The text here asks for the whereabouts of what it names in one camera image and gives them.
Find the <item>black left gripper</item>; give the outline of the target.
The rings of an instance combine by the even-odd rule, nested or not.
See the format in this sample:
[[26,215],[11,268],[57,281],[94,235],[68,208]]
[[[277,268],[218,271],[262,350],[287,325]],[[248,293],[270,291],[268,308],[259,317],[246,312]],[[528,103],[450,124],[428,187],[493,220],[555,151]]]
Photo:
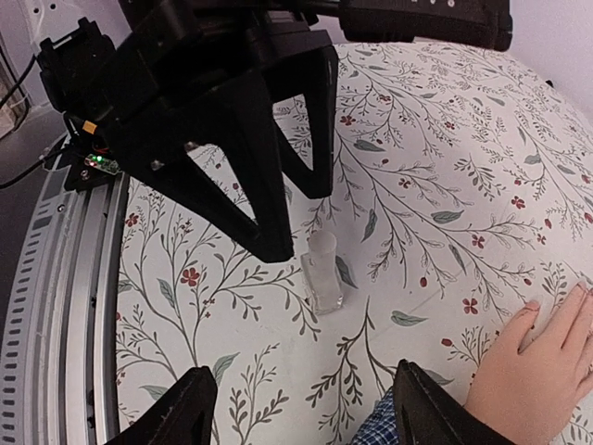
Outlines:
[[[132,29],[121,44],[89,19],[41,43],[37,61],[52,106],[90,121],[125,172],[261,261],[290,260],[282,170],[310,199],[333,190],[337,53],[328,33],[313,29],[333,3],[120,6]],[[191,159],[190,144],[223,151],[251,214]]]

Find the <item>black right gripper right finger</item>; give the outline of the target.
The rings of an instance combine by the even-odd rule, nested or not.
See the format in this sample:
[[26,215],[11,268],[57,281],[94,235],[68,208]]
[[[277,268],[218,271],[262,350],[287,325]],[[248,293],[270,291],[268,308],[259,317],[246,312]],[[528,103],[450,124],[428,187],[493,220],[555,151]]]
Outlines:
[[469,414],[415,362],[398,363],[393,400],[401,444],[510,443]]

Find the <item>person's bare hand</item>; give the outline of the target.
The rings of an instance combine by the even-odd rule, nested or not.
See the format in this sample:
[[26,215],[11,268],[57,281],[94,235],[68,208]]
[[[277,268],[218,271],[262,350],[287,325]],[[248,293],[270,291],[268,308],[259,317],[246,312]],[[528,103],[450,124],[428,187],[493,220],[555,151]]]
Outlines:
[[515,444],[548,444],[592,392],[592,291],[577,284],[528,346],[539,304],[500,332],[471,384],[465,410]]

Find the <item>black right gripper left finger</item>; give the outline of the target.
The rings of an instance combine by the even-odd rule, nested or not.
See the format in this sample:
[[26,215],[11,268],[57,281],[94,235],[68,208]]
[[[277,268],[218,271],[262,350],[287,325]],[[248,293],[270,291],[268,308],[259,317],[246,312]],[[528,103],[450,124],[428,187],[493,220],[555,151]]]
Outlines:
[[107,445],[209,445],[217,395],[211,370],[207,366],[191,368]]

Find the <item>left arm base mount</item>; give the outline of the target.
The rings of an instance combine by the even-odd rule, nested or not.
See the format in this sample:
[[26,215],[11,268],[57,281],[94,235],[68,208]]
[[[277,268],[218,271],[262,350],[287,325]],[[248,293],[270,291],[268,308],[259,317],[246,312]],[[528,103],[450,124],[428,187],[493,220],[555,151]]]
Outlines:
[[107,184],[121,173],[96,124],[64,112],[66,133],[46,148],[40,161],[47,171],[66,168],[66,191],[86,191]]

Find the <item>clear nail polish bottle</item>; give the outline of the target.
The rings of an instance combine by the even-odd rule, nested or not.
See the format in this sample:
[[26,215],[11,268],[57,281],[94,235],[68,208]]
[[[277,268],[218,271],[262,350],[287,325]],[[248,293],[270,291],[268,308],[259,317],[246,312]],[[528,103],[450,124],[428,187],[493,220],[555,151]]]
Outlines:
[[336,266],[337,239],[325,230],[314,232],[308,239],[308,250],[300,256],[307,295],[316,315],[339,310],[344,294]]

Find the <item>blue checkered sleeve forearm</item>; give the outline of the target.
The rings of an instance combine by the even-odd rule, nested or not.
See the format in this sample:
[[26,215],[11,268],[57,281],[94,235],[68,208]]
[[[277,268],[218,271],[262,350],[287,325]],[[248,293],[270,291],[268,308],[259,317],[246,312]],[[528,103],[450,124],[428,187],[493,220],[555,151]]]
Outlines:
[[374,405],[351,440],[352,445],[399,445],[393,389]]

